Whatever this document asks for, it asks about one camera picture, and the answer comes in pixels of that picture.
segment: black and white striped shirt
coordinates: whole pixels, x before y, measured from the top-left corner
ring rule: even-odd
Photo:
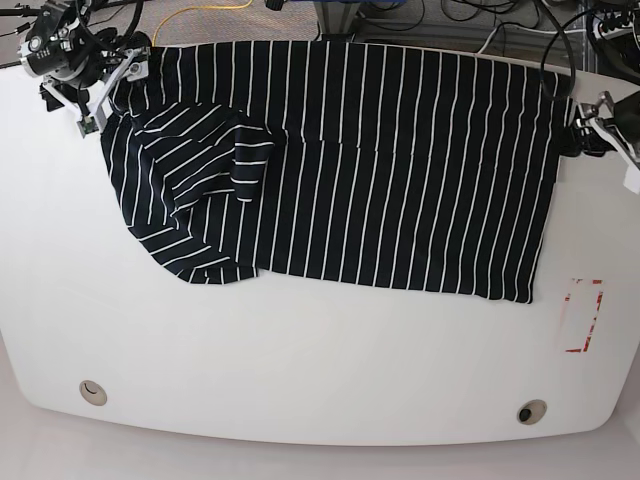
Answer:
[[[103,151],[131,233],[188,282],[267,269],[528,303],[571,107],[538,75],[364,44],[154,48]]]

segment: black fabric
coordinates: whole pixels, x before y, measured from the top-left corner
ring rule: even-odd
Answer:
[[[568,78],[547,73],[561,91]],[[412,48],[154,48],[102,136],[131,233],[191,283],[258,269],[529,303],[571,101]]]

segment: white stripe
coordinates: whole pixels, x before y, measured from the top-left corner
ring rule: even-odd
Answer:
[[[199,68],[199,64],[200,62],[198,61],[198,49],[200,48],[200,45],[196,45],[196,50],[194,52],[194,56],[195,56],[195,63],[196,63],[196,102],[198,101],[198,97],[200,96],[200,68]]]
[[[473,198],[471,200],[471,206],[469,207],[469,216],[467,217],[467,224],[464,227],[464,234],[462,235],[462,244],[460,246],[460,256],[458,257],[458,285],[456,286],[456,293],[460,293],[460,285],[462,283],[462,256],[464,255],[464,245],[467,239],[467,233],[469,232],[469,225],[471,224],[471,217],[473,217],[473,211],[476,204],[476,196],[478,194],[478,183],[480,182],[480,174],[482,173],[482,166],[484,164],[484,145],[487,140],[487,132],[489,131],[489,112],[493,107],[493,76],[495,72],[495,62],[491,61],[491,80],[489,81],[489,107],[484,117],[484,135],[482,137],[482,143],[480,145],[480,161],[478,162],[478,171],[476,172],[476,183],[473,187]]]
[[[458,103],[458,86],[460,82],[460,57],[456,56],[456,88],[455,95],[453,96],[453,104],[451,105],[451,115],[449,117],[449,140],[447,142],[447,153],[444,161],[444,176],[442,177],[442,184],[440,185],[440,193],[438,194],[438,203],[436,204],[435,217],[433,219],[433,226],[431,227],[431,234],[429,235],[429,246],[427,247],[427,268],[424,273],[424,283],[422,289],[427,289],[427,279],[429,278],[429,270],[431,269],[431,247],[433,246],[433,236],[438,228],[438,217],[440,214],[440,205],[442,204],[442,194],[447,184],[447,177],[449,176],[449,157],[451,155],[451,136],[453,134],[453,115],[456,110],[456,104]]]
[[[307,120],[307,87],[309,79],[309,57],[311,57],[311,42],[307,42],[307,59],[304,69],[304,95],[302,97],[302,122],[300,124],[300,138],[304,138],[304,127]],[[300,162],[300,174],[298,175],[298,186],[296,188],[296,201],[293,206],[293,229],[291,230],[291,243],[289,244],[289,257],[287,258],[287,274],[291,271],[291,254],[293,253],[293,242],[296,238],[296,226],[298,224],[298,202],[300,201],[300,185],[302,184],[302,172],[304,172],[304,162],[307,156],[307,144],[302,144],[302,161]]]
[[[336,177],[333,180],[333,191],[331,192],[331,205],[329,207],[329,222],[327,223],[327,238],[324,242],[324,256],[322,257],[322,274],[320,278],[324,280],[325,270],[327,268],[327,254],[329,252],[329,238],[331,237],[331,229],[333,225],[333,206],[336,200],[336,189],[338,188],[338,178],[340,177],[340,171],[342,168],[342,149],[343,144],[340,144],[340,151],[338,152],[338,163],[336,165]]]
[[[527,74],[524,74],[524,87],[522,88],[522,110],[518,115],[518,133],[516,134],[516,140],[513,144],[513,153],[511,154],[511,169],[509,170],[509,179],[507,180],[507,190],[504,200],[502,201],[502,212],[500,213],[500,220],[498,220],[498,228],[493,238],[493,245],[491,247],[491,255],[489,257],[489,268],[487,270],[487,297],[491,298],[491,267],[493,266],[493,255],[496,251],[496,245],[498,244],[498,238],[500,237],[500,231],[502,230],[502,220],[504,219],[504,212],[507,209],[507,202],[509,201],[509,193],[511,192],[511,180],[513,179],[513,170],[515,167],[516,152],[518,151],[518,142],[520,141],[520,131],[522,130],[522,115],[525,110],[525,93],[527,91]]]
[[[222,251],[222,244],[224,242],[224,226],[227,223],[227,206],[229,204],[229,195],[224,197],[224,210],[222,212],[222,228],[220,229],[220,243],[218,244],[218,250]]]
[[[122,177],[122,187],[120,188],[120,211],[124,215],[124,211],[122,210],[122,197],[124,197],[124,191],[127,188],[127,174],[128,168],[127,164],[129,163],[129,142],[131,140],[131,134],[133,133],[133,128],[129,130],[129,135],[127,135],[127,146],[124,149],[124,175]]]
[[[140,148],[138,149],[138,183],[136,186],[136,199],[133,203],[133,213],[131,214],[131,226],[136,223],[136,213],[138,212],[138,200],[140,199],[140,184],[142,180],[142,144],[140,144]]]
[[[266,127],[266,125],[269,123],[269,101],[270,101],[270,97],[271,97],[271,56],[272,56],[272,52],[273,52],[273,42],[269,42],[269,67],[267,68],[267,99],[265,102],[265,107],[264,107],[264,123],[265,123],[265,128],[267,129],[267,131],[269,133],[271,133],[269,131],[269,127]]]
[[[151,225],[151,215],[153,214],[153,166],[155,162],[151,161],[151,167],[149,168],[149,187],[151,187],[151,191],[149,192],[149,218],[147,218],[147,225]]]
[[[167,55],[168,48],[165,48],[162,52],[162,58],[160,60],[160,89],[162,90],[162,104],[167,103],[167,93],[164,90],[164,57]]]
[[[382,221],[380,222],[380,236],[378,237],[378,248],[376,253],[376,268],[373,272],[373,285],[375,286],[378,280],[378,268],[380,266],[380,248],[382,247],[382,236],[384,234],[384,224],[387,218],[387,208],[389,207],[389,195],[391,195],[391,184],[393,183],[394,173],[396,171],[396,152],[398,150],[398,131],[400,130],[400,107],[402,104],[402,91],[404,89],[404,65],[405,65],[406,50],[402,49],[402,68],[400,70],[400,90],[398,95],[398,105],[396,106],[396,132],[393,140],[393,160],[391,164],[391,174],[389,175],[389,185],[387,186],[387,196],[384,201],[384,207],[382,209]]]
[[[198,175],[200,172],[202,172],[202,171],[203,171],[205,168],[207,168],[209,165],[211,165],[212,163],[216,162],[216,161],[217,161],[217,160],[219,160],[220,158],[222,158],[222,157],[224,157],[224,156],[226,156],[226,155],[229,155],[230,153],[233,153],[233,148],[232,148],[231,150],[229,150],[229,151],[225,152],[225,153],[222,153],[222,154],[218,155],[217,157],[214,157],[213,159],[211,159],[211,160],[209,160],[207,163],[205,163],[203,166],[201,166],[198,170],[196,170],[195,172],[193,172],[191,175],[189,175],[189,176],[187,176],[187,177],[183,178],[183,179],[182,179],[182,181],[180,181],[180,183],[178,183],[175,187],[173,187],[173,190],[175,191],[175,190],[179,189],[182,185],[184,185],[186,182],[188,182],[191,178],[193,178],[193,177],[195,177],[196,175]],[[199,156],[200,156],[200,154],[196,155],[195,157],[193,157],[192,159],[190,159],[188,162],[186,162],[186,163],[185,163],[185,165],[186,165],[186,164],[188,164],[189,162],[193,161],[196,157],[199,157]]]
[[[347,42],[345,42],[344,44],[344,64],[342,66],[342,99],[340,100],[340,124],[339,124],[339,128],[340,131],[338,132],[338,143],[342,143],[342,130],[343,130],[343,121],[344,121],[344,91],[347,88],[347,68],[349,66],[349,44]]]
[[[189,211],[189,222],[187,223],[187,232],[191,235],[191,222],[193,222],[193,209]]]
[[[342,268],[344,266],[344,252],[345,249],[347,247],[347,238],[349,237],[349,227],[351,224],[351,205],[353,203],[353,192],[356,188],[356,177],[358,176],[358,166],[360,165],[360,140],[362,138],[362,107],[363,107],[363,102],[364,102],[364,85],[365,85],[365,80],[367,78],[367,55],[369,52],[369,44],[366,43],[364,46],[364,68],[362,71],[362,86],[361,86],[361,90],[360,90],[360,114],[359,114],[359,122],[358,122],[358,144],[357,144],[357,149],[358,152],[356,154],[356,166],[355,166],[355,170],[353,172],[353,181],[351,182],[351,193],[349,195],[349,206],[347,207],[347,224],[346,224],[346,229],[344,232],[344,239],[342,241],[342,253],[340,254],[340,275],[338,276],[338,281],[341,282],[342,281]],[[340,130],[342,131],[342,119],[341,119],[341,125],[340,125]]]
[[[217,193],[233,193],[235,190],[233,188],[221,188],[218,190],[209,190],[208,192],[204,192],[202,196],[205,195],[215,195]]]
[[[211,197],[207,199],[207,212],[206,212],[206,216],[204,217],[204,237],[202,240],[204,243],[207,243],[207,236],[209,235],[209,216],[211,215],[211,200],[212,200]]]
[[[407,173],[407,184],[404,187],[404,198],[402,200],[402,208],[400,209],[400,221],[398,222],[398,231],[396,233],[396,243],[393,247],[393,265],[391,267],[391,281],[389,288],[393,288],[393,281],[396,277],[396,264],[398,262],[398,243],[400,242],[400,232],[402,230],[402,222],[404,220],[404,210],[407,206],[407,196],[409,195],[409,185],[413,177],[413,165],[415,161],[416,138],[418,136],[418,108],[422,100],[422,74],[424,72],[424,51],[420,56],[420,75],[418,75],[418,93],[416,94],[416,105],[413,111],[413,139],[411,140],[411,159],[409,160],[409,173]]]
[[[233,94],[236,88],[236,42],[231,43],[231,92],[229,92],[230,107],[234,105]]]
[[[218,146],[220,145],[220,142],[222,141],[222,139],[224,137],[226,137],[227,135],[229,135],[231,132],[233,132],[234,130],[237,130],[238,128],[246,128],[247,130],[262,130],[262,128],[260,127],[251,127],[249,125],[236,125],[235,127],[231,127],[229,130],[227,130],[226,132],[224,132],[219,138],[218,140],[216,140],[216,143],[214,143],[214,146]]]
[[[476,289],[478,287],[478,281],[476,279],[476,273],[477,273],[476,269],[478,268],[478,253],[480,252],[480,245],[482,245],[482,239],[484,237],[484,228],[487,225],[487,217],[489,216],[489,210],[491,209],[491,200],[493,199],[493,190],[495,187],[496,174],[498,171],[498,159],[500,158],[500,151],[502,150],[502,138],[504,137],[505,118],[507,116],[507,111],[509,110],[509,87],[511,86],[511,64],[508,64],[508,67],[509,67],[509,70],[507,74],[507,88],[505,89],[507,104],[505,106],[504,111],[502,112],[502,130],[500,131],[500,139],[498,140],[498,152],[494,157],[496,160],[495,160],[495,165],[493,167],[493,179],[491,180],[491,188],[489,189],[489,199],[487,200],[487,207],[484,212],[484,220],[482,221],[482,228],[480,229],[480,237],[478,237],[478,245],[476,246],[476,255],[473,261],[473,291],[471,292],[472,295],[475,295]],[[490,293],[489,289],[490,289],[490,286],[487,285],[487,293]]]
[[[322,163],[324,160],[324,147],[325,142],[322,142],[322,147],[320,147],[320,165],[318,166],[318,178],[316,179],[316,189],[313,193],[313,206],[311,207],[311,224],[309,225],[309,240],[307,241],[307,253],[304,260],[304,274],[303,276],[307,276],[307,271],[309,269],[309,254],[311,252],[311,239],[313,238],[313,222],[316,218],[316,202],[318,201],[318,186],[320,185],[320,177],[322,176]]]
[[[316,202],[318,201],[318,186],[320,185],[320,177],[322,176],[322,163],[324,160],[324,147],[325,142],[323,141],[323,132],[324,132],[324,111],[327,99],[327,70],[329,67],[329,42],[325,43],[325,59],[324,59],[324,77],[322,79],[322,111],[320,114],[320,141],[322,142],[322,147],[320,147],[320,165],[318,166],[318,178],[316,179],[316,190],[313,195],[313,207],[311,209],[311,224],[309,225],[309,241],[307,242],[307,254],[304,262],[304,276],[307,276],[307,270],[309,268],[309,254],[311,252],[311,238],[313,237],[313,222],[316,216]]]
[[[111,152],[109,152],[109,180],[111,180],[111,176],[113,175],[113,150],[115,149],[116,141],[118,140],[118,132],[120,131],[122,120],[123,117],[120,117],[120,120],[118,120],[118,126],[116,127],[116,132],[113,135],[113,142],[111,142]]]
[[[329,69],[329,42],[325,42],[324,80],[322,82],[322,111],[320,112],[320,141],[324,140],[324,109],[327,98],[327,70]]]
[[[251,116],[251,93],[253,91],[253,44],[251,42],[251,53],[249,54],[249,93],[247,94],[247,117]]]
[[[366,43],[364,45],[364,68],[362,69],[362,85],[360,90],[360,115],[359,115],[359,124],[358,124],[358,143],[357,148],[360,148],[360,142],[362,141],[362,105],[364,100],[364,87],[367,80],[367,57],[369,55],[369,44]],[[340,119],[340,129],[342,129],[342,118]]]
[[[210,248],[211,248],[211,247],[206,246],[206,247],[204,247],[204,248],[201,248],[201,249],[200,249],[200,250],[198,250],[197,252],[190,253],[189,255],[183,255],[182,257],[174,258],[173,260],[169,260],[168,262],[163,263],[163,264],[162,264],[162,266],[163,266],[163,267],[166,267],[166,266],[168,266],[168,265],[171,265],[173,262],[177,262],[178,260],[184,260],[185,258],[195,257],[195,256],[196,256],[196,255],[198,255],[199,253],[202,253],[202,252],[204,252],[204,251],[206,251],[206,250],[209,250]]]
[[[167,158],[169,155],[171,155],[172,153],[176,152],[177,150],[180,150],[182,147],[184,147],[187,143],[191,142],[192,140],[190,138],[186,139],[184,142],[182,142],[180,145],[178,145],[177,147],[172,148],[171,150],[169,150],[167,153],[165,153],[164,155],[162,155],[160,158],[158,158],[156,160],[155,163],[159,163],[162,160],[164,160],[165,158]]]
[[[210,149],[213,148],[213,145],[209,145],[207,148],[205,148],[204,150],[202,150],[200,153],[198,153],[197,155],[194,155],[193,157],[191,157],[189,160],[187,160],[184,163],[181,163],[180,165],[178,165],[176,168],[174,168],[173,170],[171,170],[169,173],[167,173],[164,178],[168,178],[170,175],[173,175],[174,173],[176,173],[178,170],[180,170],[182,167],[185,167],[187,165],[189,165],[191,162],[193,162],[196,158],[198,158],[200,155],[203,155],[204,153],[206,153],[207,151],[209,151]]]
[[[471,98],[471,106],[469,112],[467,112],[467,136],[464,140],[464,153],[462,156],[462,166],[460,167],[460,179],[458,180],[458,190],[456,191],[456,201],[453,204],[453,213],[451,214],[451,221],[449,222],[449,229],[447,230],[447,239],[444,242],[444,256],[442,257],[442,277],[440,278],[440,288],[442,292],[444,288],[444,279],[447,276],[447,253],[449,252],[449,240],[451,239],[451,230],[453,230],[453,224],[456,221],[456,213],[458,211],[458,202],[460,201],[460,189],[462,188],[462,180],[465,175],[465,165],[467,164],[467,148],[469,147],[469,135],[471,134],[471,116],[473,115],[473,109],[476,105],[476,81],[478,79],[478,59],[473,59],[473,92]]]
[[[258,222],[256,223],[256,241],[253,245],[253,265],[255,265],[256,263],[256,259],[257,259],[257,255],[258,255],[258,242],[260,240],[260,226],[261,226],[261,221],[262,221],[262,208],[264,207],[264,189],[265,189],[265,183],[266,183],[266,179],[267,179],[267,169],[269,168],[268,165],[266,165],[264,167],[264,174],[262,175],[262,191],[260,193],[260,209],[258,210]]]
[[[558,93],[558,74],[555,74],[556,77],[556,85],[553,89],[553,96],[555,97],[556,94]],[[567,106],[566,109],[569,110],[569,107],[572,103],[571,99],[567,100]],[[533,207],[533,213],[531,215],[531,223],[529,224],[529,231],[527,232],[527,243],[529,242],[529,234],[531,232],[531,225],[533,223],[533,219],[535,218],[536,215],[536,210],[538,209],[538,197],[540,195],[540,187],[542,186],[542,179],[543,179],[543,175],[544,175],[544,169],[546,168],[546,164],[547,164],[547,155],[548,155],[548,151],[549,151],[549,144],[551,143],[551,137],[553,135],[553,110],[555,108],[556,102],[551,102],[551,112],[550,112],[550,119],[549,119],[549,135],[547,137],[547,144],[545,145],[545,149],[544,149],[544,157],[543,157],[543,165],[542,165],[542,175],[540,176],[540,184],[538,185],[538,191],[536,193],[536,201],[534,203],[534,207]],[[527,303],[529,303],[531,301],[531,296],[533,294],[533,275],[536,271],[536,265],[538,264],[538,257],[540,256],[540,250],[542,249],[542,238],[544,236],[544,232],[547,228],[547,222],[549,221],[549,214],[547,214],[547,217],[544,220],[544,225],[542,226],[542,232],[540,234],[540,240],[538,241],[538,248],[536,249],[536,253],[535,256],[533,258],[533,263],[531,264],[531,274],[529,275],[529,295],[527,296]],[[524,258],[524,252],[526,252],[526,244],[525,244],[525,248],[523,249],[522,252],[522,256]],[[518,271],[516,273],[516,288],[518,285],[518,277],[520,276],[520,266],[522,264],[522,258],[520,259],[520,263],[518,264]]]
[[[220,177],[223,175],[229,175],[229,172],[218,172],[215,175],[210,175],[208,177],[205,178],[201,178],[200,180],[198,180],[196,183],[194,183],[193,185],[191,185],[187,190],[185,190],[184,192],[182,192],[180,195],[177,195],[175,197],[175,199],[179,199],[180,197],[182,197],[183,195],[187,194],[188,192],[190,192],[191,190],[193,190],[195,187],[197,187],[198,185],[200,185],[201,183],[206,182],[207,180],[213,180],[216,177]]]
[[[500,298],[504,298],[505,293],[506,293],[506,288],[505,288],[505,272],[507,270],[507,263],[509,262],[509,254],[511,253],[511,247],[513,246],[513,237],[516,233],[516,228],[518,227],[518,220],[520,219],[520,211],[522,210],[522,200],[524,199],[524,191],[527,188],[527,178],[529,177],[529,170],[531,168],[531,153],[533,152],[533,144],[535,143],[536,140],[536,133],[538,131],[538,119],[540,118],[540,102],[542,101],[542,92],[541,92],[541,85],[540,83],[538,83],[538,110],[536,112],[536,117],[533,120],[533,133],[531,134],[531,140],[530,140],[530,145],[529,145],[529,156],[527,157],[527,169],[524,172],[524,180],[522,181],[522,191],[520,192],[520,201],[518,202],[518,210],[516,211],[516,216],[515,219],[513,221],[513,229],[511,230],[511,236],[509,237],[509,246],[507,247],[507,253],[504,257],[504,265],[502,266],[502,295]],[[544,173],[544,163],[546,161],[546,158],[543,159],[543,170],[542,172]],[[535,203],[538,203],[538,194],[536,193],[536,200]],[[533,215],[531,215],[531,219],[529,221],[529,228],[527,229],[527,236],[525,237],[525,242],[523,245],[523,249],[522,249],[522,255],[524,255],[524,247],[526,247],[527,245],[527,239],[529,238],[529,230],[531,229],[531,221],[533,221]],[[518,262],[518,270],[520,269],[520,262],[522,262],[522,255],[520,256],[520,261]],[[516,280],[516,297],[518,298],[518,275],[516,273],[515,276],[515,280]]]
[[[171,245],[167,245],[165,247],[159,248],[158,250],[154,250],[153,252],[149,252],[149,255],[155,255],[156,253],[164,252],[165,250],[169,250],[176,245],[180,245],[181,243],[188,242],[189,240],[193,240],[193,237],[185,237],[177,242],[172,243]]]
[[[149,144],[146,146],[146,148],[151,148],[151,147],[153,147],[156,143],[158,143],[160,140],[165,140],[165,139],[167,139],[167,138],[171,138],[171,137],[158,137],[158,138],[156,138],[153,142],[149,143]]]
[[[160,230],[159,232],[152,233],[151,235],[147,235],[146,237],[139,238],[139,242],[144,242],[145,240],[149,240],[150,238],[157,237],[158,235],[162,235],[163,233],[167,233],[168,231],[173,230],[173,228],[165,228],[164,230]]]
[[[180,71],[180,61],[182,60],[182,49],[178,49],[178,60],[176,61],[176,71],[178,72],[178,103],[182,103],[182,72]]]
[[[431,156],[433,155],[433,144],[435,143],[436,113],[438,112],[438,103],[440,101],[440,85],[442,84],[442,53],[438,53],[438,55],[438,87],[436,89],[436,97],[433,102],[433,113],[431,114],[431,137],[429,142],[429,155],[427,157],[427,170],[425,172],[424,183],[422,185],[420,207],[418,208],[418,216],[416,217],[416,227],[413,230],[413,246],[411,247],[411,259],[409,260],[409,274],[407,276],[406,286],[407,289],[411,286],[411,275],[413,274],[413,260],[416,254],[418,230],[420,228],[420,223],[422,222],[422,209],[424,208],[424,197],[425,193],[427,192],[427,184],[429,183],[429,173],[431,173]]]
[[[167,202],[164,199],[164,192],[167,189],[167,182],[165,182],[164,180],[162,181],[162,189],[160,190],[160,202],[162,203],[162,206],[164,207],[164,218],[162,220],[162,224],[166,225],[167,224],[167,215],[169,214],[169,210],[167,208]]]
[[[364,211],[364,223],[362,228],[362,236],[360,238],[360,254],[358,255],[358,273],[356,274],[356,284],[360,283],[360,266],[362,264],[362,251],[364,249],[364,240],[367,236],[367,224],[369,223],[369,207],[371,206],[371,195],[373,194],[373,185],[376,183],[376,174],[378,173],[378,155],[380,146],[380,129],[382,127],[382,99],[384,96],[384,81],[387,75],[387,46],[382,50],[382,80],[380,82],[380,98],[378,99],[378,134],[376,135],[376,147],[373,157],[373,173],[371,174],[371,185],[369,185],[369,195],[367,196],[367,206]]]
[[[253,166],[253,165],[266,165],[267,161],[263,160],[261,162],[238,162],[236,161],[236,159],[233,159],[233,163],[235,163],[236,165],[241,165],[241,166]]]
[[[144,82],[144,88],[142,89],[142,92],[144,93],[144,104],[147,110],[149,110],[150,105],[149,105],[149,92],[147,91],[147,86],[148,83]]]
[[[267,68],[267,98],[265,101],[265,112],[264,112],[264,122],[267,123],[269,120],[269,97],[271,96],[271,49],[273,48],[273,42],[269,43],[269,67]],[[244,164],[244,165],[254,165],[254,164],[259,164],[260,162],[236,162],[235,158],[233,160],[236,164]],[[256,261],[257,261],[257,257],[258,257],[258,242],[260,241],[260,227],[261,227],[261,223],[262,223],[262,209],[264,208],[264,190],[265,190],[265,183],[266,183],[266,179],[267,179],[267,170],[269,168],[269,166],[267,165],[267,162],[264,162],[265,167],[264,167],[264,173],[262,175],[262,189],[261,189],[261,193],[260,193],[260,209],[258,210],[258,222],[256,223],[256,240],[255,243],[253,244],[253,261],[252,264],[255,265]]]
[[[129,106],[129,113],[133,115],[133,107],[131,106],[131,94],[133,93],[133,85],[129,83],[129,95],[127,95],[127,105]]]
[[[171,120],[169,120],[167,123],[165,123],[163,126],[159,127],[159,128],[153,128],[151,130],[146,130],[143,133],[158,133],[158,132],[162,132],[165,128],[167,128],[169,125],[171,125],[173,122],[175,122],[177,119],[179,119],[182,115],[184,115],[185,113],[187,113],[189,111],[188,108],[185,108],[182,112],[180,112],[178,115],[176,115],[175,117],[173,117]]]
[[[262,142],[262,143],[236,143],[236,147],[266,147],[267,145],[275,145],[275,143],[273,142]]]
[[[282,201],[282,186],[284,183],[284,173],[287,168],[287,156],[289,153],[289,133],[285,128],[287,123],[287,110],[289,104],[289,71],[291,68],[291,41],[289,41],[288,58],[287,58],[287,71],[285,73],[285,96],[284,96],[284,113],[282,115],[282,130],[287,137],[287,142],[284,145],[284,153],[282,155],[282,174],[280,175],[280,187],[278,191],[278,208],[276,208],[276,221],[273,230],[273,242],[271,244],[271,259],[269,260],[269,270],[273,270],[273,255],[276,250],[276,239],[278,238],[278,223],[280,221],[280,202]]]
[[[213,44],[213,91],[211,93],[211,102],[216,103],[216,89],[218,86],[218,44]]]
[[[159,119],[161,116],[169,113],[171,111],[171,109],[173,109],[174,107],[176,107],[178,104],[177,103],[173,103],[171,104],[171,106],[169,108],[167,108],[166,110],[163,110],[162,112],[160,112],[158,115],[156,115],[155,117],[153,117],[151,120],[149,120],[147,123],[144,124],[143,128],[147,128],[149,125],[151,125],[153,122],[155,122],[157,119]]]
[[[238,229],[238,243],[236,244],[236,263],[239,262],[238,258],[240,257],[240,243],[242,242],[242,227],[244,222],[244,207],[246,203],[242,204],[242,210],[240,211],[240,228]]]
[[[193,268],[196,268],[196,269],[198,269],[198,268],[207,268],[207,267],[210,267],[211,265],[217,265],[218,263],[226,262],[227,260],[231,260],[231,259],[229,257],[223,257],[223,258],[219,258],[217,260],[213,260],[212,262],[203,263],[202,265],[198,265],[197,267],[193,267]]]
[[[216,105],[215,107],[213,107],[211,110],[209,110],[207,112],[206,115],[204,115],[200,120],[198,120],[197,122],[195,122],[193,125],[191,125],[189,128],[187,128],[184,132],[182,132],[180,134],[180,136],[184,136],[187,133],[189,133],[191,130],[193,130],[194,128],[196,128],[198,125],[200,125],[202,122],[204,122],[207,118],[209,118],[211,115],[213,115],[216,110],[218,110],[220,107],[222,107],[222,105]]]
[[[256,183],[258,183],[260,180],[236,180],[235,178],[231,177],[231,181],[233,183],[238,183],[238,184],[248,184],[248,185],[255,185]]]

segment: metal grommet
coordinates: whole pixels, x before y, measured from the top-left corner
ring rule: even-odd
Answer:
[[[547,404],[542,400],[531,400],[518,409],[517,419],[522,425],[535,425],[547,413]]]
[[[91,380],[80,382],[80,395],[91,405],[101,407],[107,403],[107,392],[100,385]]]

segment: table surface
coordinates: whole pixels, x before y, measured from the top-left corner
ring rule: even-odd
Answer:
[[[640,198],[615,155],[563,160],[532,305],[270,272],[189,285],[127,232],[98,136],[47,114],[21,69],[1,71],[0,86],[0,330],[34,405],[331,445],[540,437],[611,415],[640,340]],[[604,89],[620,99],[636,87],[579,73],[575,96]],[[572,278],[603,280],[588,352],[563,343]],[[105,388],[105,406],[82,399],[83,380]],[[548,412],[521,425],[532,399]]]

